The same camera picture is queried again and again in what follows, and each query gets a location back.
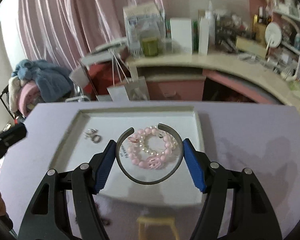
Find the round white vanity mirror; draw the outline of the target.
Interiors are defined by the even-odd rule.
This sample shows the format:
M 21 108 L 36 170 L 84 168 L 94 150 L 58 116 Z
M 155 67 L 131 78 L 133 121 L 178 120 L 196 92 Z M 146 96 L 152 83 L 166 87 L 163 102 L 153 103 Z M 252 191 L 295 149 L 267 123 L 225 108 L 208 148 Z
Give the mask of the round white vanity mirror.
M 266 50 L 269 50 L 269 48 L 277 48 L 282 40 L 282 31 L 280 26 L 275 22 L 268 24 L 264 38 L 267 44 Z

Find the white lotion bottle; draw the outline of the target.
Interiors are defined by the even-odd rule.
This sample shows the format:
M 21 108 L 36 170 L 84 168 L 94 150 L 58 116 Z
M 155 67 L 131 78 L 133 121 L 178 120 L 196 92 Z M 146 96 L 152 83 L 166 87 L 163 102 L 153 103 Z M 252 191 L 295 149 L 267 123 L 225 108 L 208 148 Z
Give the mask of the white lotion bottle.
M 208 23 L 209 23 L 209 45 L 214 46 L 215 45 L 215 33 L 216 33 L 216 30 L 215 30 L 216 18 L 214 15 L 212 1 L 209 1 L 208 9 L 205 12 L 205 18 L 208 20 Z

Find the white paper shopping bag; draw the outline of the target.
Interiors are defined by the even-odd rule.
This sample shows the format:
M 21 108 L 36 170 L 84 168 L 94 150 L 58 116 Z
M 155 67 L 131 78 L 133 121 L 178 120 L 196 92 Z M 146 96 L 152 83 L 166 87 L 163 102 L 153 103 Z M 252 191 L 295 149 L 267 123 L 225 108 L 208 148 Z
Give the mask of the white paper shopping bag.
M 144 77 L 128 78 L 123 70 L 126 67 L 123 60 L 113 49 L 109 52 L 111 58 L 112 86 L 108 87 L 108 93 L 113 102 L 147 101 L 150 100 L 147 83 Z

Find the pearl cluster chain earring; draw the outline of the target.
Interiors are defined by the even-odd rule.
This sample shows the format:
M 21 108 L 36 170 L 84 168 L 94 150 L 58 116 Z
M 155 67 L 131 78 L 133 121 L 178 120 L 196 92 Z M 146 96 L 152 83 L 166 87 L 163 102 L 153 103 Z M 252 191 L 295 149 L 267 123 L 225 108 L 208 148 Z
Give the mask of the pearl cluster chain earring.
M 97 129 L 92 129 L 92 128 L 90 128 L 90 129 L 88 129 L 86 132 L 84 132 L 83 134 L 84 134 L 84 138 L 85 138 L 85 139 L 91 139 L 91 138 L 93 138 L 94 136 L 96 136 L 97 133 L 98 133 L 98 130 L 97 130 Z

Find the pile of folded blankets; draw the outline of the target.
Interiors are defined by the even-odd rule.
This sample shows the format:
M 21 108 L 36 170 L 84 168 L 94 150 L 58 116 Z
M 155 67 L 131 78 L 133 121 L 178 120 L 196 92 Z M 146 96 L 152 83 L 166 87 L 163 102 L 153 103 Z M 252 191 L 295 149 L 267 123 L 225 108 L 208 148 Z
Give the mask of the pile of folded blankets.
M 12 113 L 27 117 L 39 103 L 60 101 L 74 88 L 71 71 L 45 60 L 20 61 L 8 81 L 8 105 Z

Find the grey metal cuff bangle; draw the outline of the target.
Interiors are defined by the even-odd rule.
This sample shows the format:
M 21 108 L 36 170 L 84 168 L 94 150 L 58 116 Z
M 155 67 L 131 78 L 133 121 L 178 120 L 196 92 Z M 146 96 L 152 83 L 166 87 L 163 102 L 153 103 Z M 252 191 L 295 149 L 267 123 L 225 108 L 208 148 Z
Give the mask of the grey metal cuff bangle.
M 120 135 L 116 161 L 123 174 L 141 185 L 154 185 L 170 178 L 183 161 L 180 135 L 166 124 L 136 130 L 127 129 Z

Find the green glass jar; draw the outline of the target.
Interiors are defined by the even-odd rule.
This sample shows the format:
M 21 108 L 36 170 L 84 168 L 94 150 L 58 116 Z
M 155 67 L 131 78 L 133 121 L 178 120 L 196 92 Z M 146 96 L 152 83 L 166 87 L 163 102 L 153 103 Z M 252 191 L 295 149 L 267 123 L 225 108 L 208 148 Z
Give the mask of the green glass jar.
M 143 38 L 141 44 L 145 57 L 154 57 L 158 55 L 158 39 L 156 37 Z

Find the white rectangular box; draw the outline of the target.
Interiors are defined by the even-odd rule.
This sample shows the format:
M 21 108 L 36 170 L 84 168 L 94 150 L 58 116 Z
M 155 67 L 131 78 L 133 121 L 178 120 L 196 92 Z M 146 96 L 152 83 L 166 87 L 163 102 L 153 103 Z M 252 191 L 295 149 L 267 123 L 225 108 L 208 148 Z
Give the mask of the white rectangular box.
M 192 20 L 190 18 L 171 18 L 170 30 L 173 50 L 177 53 L 192 54 Z

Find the white pink shelving unit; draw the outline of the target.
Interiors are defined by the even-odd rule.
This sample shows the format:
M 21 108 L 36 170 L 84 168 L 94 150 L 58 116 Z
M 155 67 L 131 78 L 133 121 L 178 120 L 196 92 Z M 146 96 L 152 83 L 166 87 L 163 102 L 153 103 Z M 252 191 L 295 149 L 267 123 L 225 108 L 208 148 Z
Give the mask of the white pink shelving unit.
M 298 0 L 248 0 L 253 23 L 276 23 L 281 41 L 268 49 L 271 61 L 277 61 L 280 75 L 286 81 L 299 78 L 300 73 L 300 2 Z

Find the clear bag of supplies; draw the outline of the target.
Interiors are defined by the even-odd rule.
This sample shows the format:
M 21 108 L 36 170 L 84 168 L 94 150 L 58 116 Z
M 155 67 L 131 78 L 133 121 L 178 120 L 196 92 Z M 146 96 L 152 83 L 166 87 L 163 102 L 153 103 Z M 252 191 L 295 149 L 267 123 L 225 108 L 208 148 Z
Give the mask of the clear bag of supplies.
M 123 18 L 128 49 L 134 57 L 143 55 L 142 40 L 165 37 L 165 12 L 154 2 L 124 7 Z

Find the white chair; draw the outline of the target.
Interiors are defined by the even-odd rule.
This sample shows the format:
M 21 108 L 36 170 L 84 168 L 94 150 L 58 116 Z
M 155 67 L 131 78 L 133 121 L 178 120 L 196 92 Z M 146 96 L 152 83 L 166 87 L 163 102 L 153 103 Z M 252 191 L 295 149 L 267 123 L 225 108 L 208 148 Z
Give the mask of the white chair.
M 124 61 L 128 56 L 127 43 L 127 38 L 122 37 L 96 47 L 78 60 L 77 68 L 71 72 L 70 79 L 78 87 L 84 88 L 89 83 L 89 79 L 83 67 L 89 69 L 93 64 L 111 62 L 114 56 Z

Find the cream yellow wristwatch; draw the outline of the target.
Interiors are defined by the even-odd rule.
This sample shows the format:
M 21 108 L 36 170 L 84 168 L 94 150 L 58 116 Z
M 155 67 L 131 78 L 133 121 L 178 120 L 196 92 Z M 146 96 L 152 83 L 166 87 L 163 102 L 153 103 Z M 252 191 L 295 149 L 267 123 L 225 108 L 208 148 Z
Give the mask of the cream yellow wristwatch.
M 175 225 L 174 217 L 146 217 L 140 216 L 136 219 L 138 224 L 138 239 L 147 239 L 147 228 L 169 228 L 172 232 L 174 239 L 180 239 L 178 229 Z

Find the grey shallow cardboard tray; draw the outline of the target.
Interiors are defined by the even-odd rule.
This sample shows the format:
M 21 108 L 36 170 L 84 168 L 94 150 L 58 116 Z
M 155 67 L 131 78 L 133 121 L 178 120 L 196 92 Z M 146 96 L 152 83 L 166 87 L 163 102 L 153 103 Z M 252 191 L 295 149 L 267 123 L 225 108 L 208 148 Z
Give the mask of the grey shallow cardboard tray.
M 177 138 L 204 150 L 197 111 L 191 106 L 81 109 L 71 120 L 51 168 L 71 171 L 103 152 L 133 128 L 138 142 L 125 139 L 101 194 L 134 204 L 194 206 L 203 202 Z

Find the cream curved desk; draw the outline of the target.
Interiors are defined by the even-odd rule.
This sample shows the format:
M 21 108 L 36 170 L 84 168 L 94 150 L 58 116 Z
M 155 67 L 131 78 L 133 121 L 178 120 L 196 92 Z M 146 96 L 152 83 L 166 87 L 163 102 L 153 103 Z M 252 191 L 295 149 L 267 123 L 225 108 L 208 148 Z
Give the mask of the cream curved desk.
M 170 54 L 140 58 L 130 56 L 126 61 L 126 65 L 132 78 L 138 76 L 138 67 L 146 66 L 196 67 L 224 72 L 261 87 L 285 105 L 294 106 L 300 114 L 300 99 L 292 93 L 288 83 L 261 64 L 239 60 L 234 54 L 213 52 L 207 55 Z

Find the pink curtain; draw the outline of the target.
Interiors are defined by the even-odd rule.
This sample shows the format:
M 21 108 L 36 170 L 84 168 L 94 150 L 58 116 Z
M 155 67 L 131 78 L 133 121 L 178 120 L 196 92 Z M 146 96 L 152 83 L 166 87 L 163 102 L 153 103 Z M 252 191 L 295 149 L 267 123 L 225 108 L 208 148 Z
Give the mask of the pink curtain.
M 19 36 L 25 57 L 70 70 L 97 46 L 125 35 L 123 8 L 166 0 L 19 0 Z

